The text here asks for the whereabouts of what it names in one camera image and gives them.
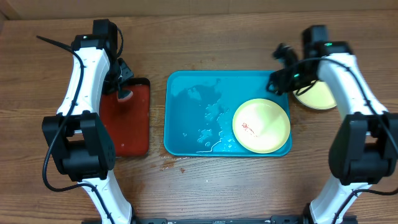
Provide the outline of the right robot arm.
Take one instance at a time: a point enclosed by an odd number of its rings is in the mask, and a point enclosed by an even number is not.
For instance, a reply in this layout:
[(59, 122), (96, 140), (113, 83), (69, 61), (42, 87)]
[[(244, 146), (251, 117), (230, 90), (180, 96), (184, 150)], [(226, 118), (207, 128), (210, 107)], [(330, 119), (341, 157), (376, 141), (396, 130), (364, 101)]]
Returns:
[(329, 87), (342, 118), (330, 147), (331, 176), (321, 193), (296, 218), (297, 223), (357, 223), (345, 213), (362, 193), (392, 196), (371, 187), (391, 176), (397, 164), (397, 113), (374, 96), (345, 41), (330, 41), (324, 25), (302, 32), (303, 59), (281, 43), (273, 57), (283, 68), (271, 73), (266, 91), (305, 93), (322, 81)]

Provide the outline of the green-rimmed plate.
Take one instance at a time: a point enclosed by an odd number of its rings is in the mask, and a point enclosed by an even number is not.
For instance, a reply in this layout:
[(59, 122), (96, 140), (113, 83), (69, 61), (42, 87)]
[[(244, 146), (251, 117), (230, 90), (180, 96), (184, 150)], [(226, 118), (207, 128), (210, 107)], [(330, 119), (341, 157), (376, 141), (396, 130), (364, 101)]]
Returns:
[(294, 97), (299, 100), (299, 102), (317, 102), (317, 103), (336, 103), (329, 87), (325, 82), (314, 81), (312, 82), (311, 88), (303, 93), (308, 87), (304, 87), (302, 90), (295, 90)]
[(234, 113), (232, 129), (245, 149), (268, 154), (282, 148), (290, 136), (290, 119), (277, 103), (262, 98), (248, 100)]

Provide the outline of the dark sponge with pink base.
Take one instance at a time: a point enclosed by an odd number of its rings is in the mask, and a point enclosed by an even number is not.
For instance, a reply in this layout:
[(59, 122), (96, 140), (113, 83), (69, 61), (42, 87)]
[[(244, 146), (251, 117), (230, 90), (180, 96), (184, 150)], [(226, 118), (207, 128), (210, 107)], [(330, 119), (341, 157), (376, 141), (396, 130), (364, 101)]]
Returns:
[(133, 92), (131, 90), (119, 90), (117, 94), (117, 100), (119, 103), (124, 103), (128, 100), (130, 100), (133, 96)]

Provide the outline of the light blue plate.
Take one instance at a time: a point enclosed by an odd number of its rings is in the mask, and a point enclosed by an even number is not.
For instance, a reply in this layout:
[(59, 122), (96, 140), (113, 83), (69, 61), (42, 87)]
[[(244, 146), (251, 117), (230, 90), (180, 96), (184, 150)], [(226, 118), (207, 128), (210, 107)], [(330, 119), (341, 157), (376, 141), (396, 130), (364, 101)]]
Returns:
[(304, 106), (311, 108), (313, 110), (330, 110), (336, 107), (336, 103), (317, 103), (317, 102), (313, 102), (313, 101), (309, 101), (309, 102), (304, 102), (301, 101), (301, 104), (303, 104)]

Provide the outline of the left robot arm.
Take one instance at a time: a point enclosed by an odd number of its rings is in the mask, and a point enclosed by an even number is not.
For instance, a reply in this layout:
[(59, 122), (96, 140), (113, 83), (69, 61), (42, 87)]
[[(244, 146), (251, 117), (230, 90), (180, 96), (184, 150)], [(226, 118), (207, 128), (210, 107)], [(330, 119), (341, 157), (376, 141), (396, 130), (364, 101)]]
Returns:
[(109, 19), (98, 19), (91, 34), (77, 35), (70, 45), (45, 41), (73, 55), (65, 98), (56, 114), (42, 122), (49, 146), (42, 168), (45, 186), (53, 192), (83, 188), (101, 223), (137, 223), (114, 175), (116, 150), (99, 116), (103, 94), (132, 96), (122, 88), (133, 73), (120, 57), (121, 30)]

